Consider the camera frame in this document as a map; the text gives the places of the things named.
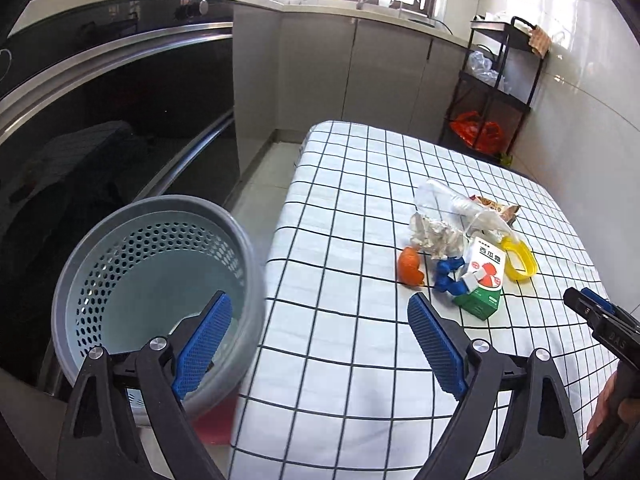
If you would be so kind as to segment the person's right hand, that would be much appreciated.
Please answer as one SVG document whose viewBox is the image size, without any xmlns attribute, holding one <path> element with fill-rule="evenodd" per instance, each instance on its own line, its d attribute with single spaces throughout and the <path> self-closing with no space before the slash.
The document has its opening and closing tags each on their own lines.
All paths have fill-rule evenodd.
<svg viewBox="0 0 640 480">
<path fill-rule="evenodd" d="M 587 440 L 591 441 L 597 433 L 602 422 L 610 414 L 610 397 L 612 396 L 617 380 L 617 373 L 613 373 L 598 396 L 596 410 L 587 426 Z M 618 417 L 627 425 L 635 424 L 640 418 L 640 403 L 638 399 L 625 399 L 620 402 L 617 409 Z"/>
</svg>

